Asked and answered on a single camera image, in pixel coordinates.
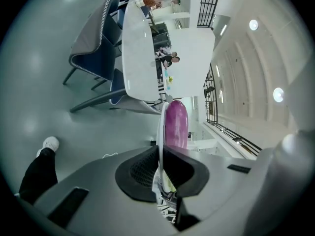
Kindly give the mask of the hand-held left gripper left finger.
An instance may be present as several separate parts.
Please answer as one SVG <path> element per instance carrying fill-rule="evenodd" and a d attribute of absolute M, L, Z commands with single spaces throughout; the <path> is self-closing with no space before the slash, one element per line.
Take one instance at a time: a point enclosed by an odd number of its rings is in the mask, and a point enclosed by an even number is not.
<path fill-rule="evenodd" d="M 158 148 L 144 147 L 86 164 L 46 191 L 35 208 L 78 236 L 173 236 L 158 210 L 153 177 Z"/>

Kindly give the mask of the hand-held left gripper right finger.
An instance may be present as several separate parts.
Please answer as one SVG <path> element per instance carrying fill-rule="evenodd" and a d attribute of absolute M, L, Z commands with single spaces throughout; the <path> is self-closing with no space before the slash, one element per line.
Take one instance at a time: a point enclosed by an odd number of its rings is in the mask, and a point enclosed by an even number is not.
<path fill-rule="evenodd" d="M 243 236 L 252 194 L 242 187 L 256 161 L 164 146 L 163 168 L 177 189 L 173 226 L 163 236 Z"/>

